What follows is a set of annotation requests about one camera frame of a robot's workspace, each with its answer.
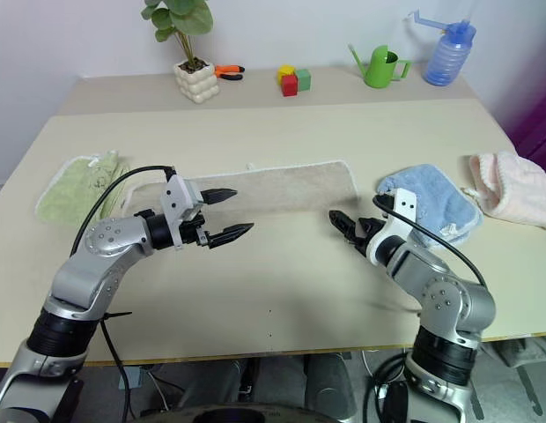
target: green towel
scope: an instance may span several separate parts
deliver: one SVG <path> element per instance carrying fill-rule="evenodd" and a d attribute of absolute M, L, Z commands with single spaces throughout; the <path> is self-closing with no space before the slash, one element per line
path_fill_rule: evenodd
<path fill-rule="evenodd" d="M 128 166 L 119 160 L 118 152 L 76 157 L 54 176 L 38 200 L 35 214 L 47 222 L 79 226 L 108 185 L 127 171 Z M 108 196 L 92 222 L 110 215 L 122 185 Z"/>

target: green watering can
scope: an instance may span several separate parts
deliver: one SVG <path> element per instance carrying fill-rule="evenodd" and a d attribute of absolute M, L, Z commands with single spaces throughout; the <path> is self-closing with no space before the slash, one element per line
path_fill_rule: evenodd
<path fill-rule="evenodd" d="M 364 82 L 373 88 L 385 88 L 391 81 L 400 81 L 401 79 L 406 78 L 408 71 L 410 70 L 410 65 L 412 64 L 410 60 L 398 60 L 398 55 L 389 51 L 388 46 L 385 45 L 378 46 L 373 50 L 369 67 L 365 69 L 365 66 L 359 60 L 353 46 L 350 44 L 348 47 L 350 48 L 355 61 L 358 63 Z M 397 63 L 404 63 L 402 75 L 395 75 Z"/>

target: pink towel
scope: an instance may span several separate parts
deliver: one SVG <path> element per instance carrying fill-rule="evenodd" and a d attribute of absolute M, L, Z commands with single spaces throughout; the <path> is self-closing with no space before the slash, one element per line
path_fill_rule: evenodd
<path fill-rule="evenodd" d="M 546 173 L 510 152 L 472 156 L 476 190 L 464 189 L 493 218 L 546 228 Z"/>

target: blue towel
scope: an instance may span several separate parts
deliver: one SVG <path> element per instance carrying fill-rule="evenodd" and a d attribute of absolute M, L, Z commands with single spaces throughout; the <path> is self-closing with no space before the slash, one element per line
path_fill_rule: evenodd
<path fill-rule="evenodd" d="M 460 244 L 483 221 L 483 214 L 434 165 L 409 167 L 381 181 L 377 191 L 404 188 L 416 193 L 416 222 L 449 243 Z M 414 230 L 411 235 L 426 247 L 438 243 Z"/>

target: white bracket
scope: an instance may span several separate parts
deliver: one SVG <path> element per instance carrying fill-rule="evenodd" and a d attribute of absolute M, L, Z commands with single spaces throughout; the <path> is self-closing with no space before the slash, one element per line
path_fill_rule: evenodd
<path fill-rule="evenodd" d="M 192 220 L 203 207 L 203 196 L 196 184 L 174 174 L 159 198 L 175 249 L 183 247 L 179 226 Z"/>
<path fill-rule="evenodd" d="M 395 198 L 393 211 L 400 213 L 407 219 L 416 221 L 416 194 L 404 188 L 396 188 L 390 191 L 390 195 Z M 387 223 L 382 229 L 371 239 L 367 246 L 367 257 L 375 266 L 379 263 L 375 256 L 379 245 L 389 236 L 398 235 L 406 241 L 408 235 L 412 231 L 412 226 L 402 222 L 394 216 L 388 216 Z"/>

